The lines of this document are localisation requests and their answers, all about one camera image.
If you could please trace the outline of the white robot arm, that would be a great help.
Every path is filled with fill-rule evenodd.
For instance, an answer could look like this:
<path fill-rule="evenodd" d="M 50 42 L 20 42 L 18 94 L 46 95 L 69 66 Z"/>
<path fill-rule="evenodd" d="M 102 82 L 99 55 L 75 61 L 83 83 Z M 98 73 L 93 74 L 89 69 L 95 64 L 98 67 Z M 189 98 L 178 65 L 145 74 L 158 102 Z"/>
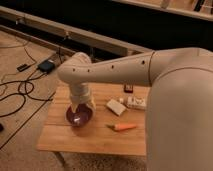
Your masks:
<path fill-rule="evenodd" d="M 148 86 L 147 170 L 213 171 L 213 52 L 178 48 L 99 63 L 78 52 L 58 75 L 73 107 L 91 99 L 90 82 Z"/>

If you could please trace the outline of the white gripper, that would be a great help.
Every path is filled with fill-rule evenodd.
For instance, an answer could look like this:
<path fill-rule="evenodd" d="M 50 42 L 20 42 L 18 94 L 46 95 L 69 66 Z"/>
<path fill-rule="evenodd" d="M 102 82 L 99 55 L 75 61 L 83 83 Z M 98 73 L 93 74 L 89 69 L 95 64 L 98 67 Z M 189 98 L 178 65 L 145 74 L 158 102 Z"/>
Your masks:
<path fill-rule="evenodd" d="M 80 104 L 85 104 L 92 111 L 95 111 L 96 105 L 94 97 L 88 83 L 71 84 L 69 86 L 71 109 L 77 111 Z"/>

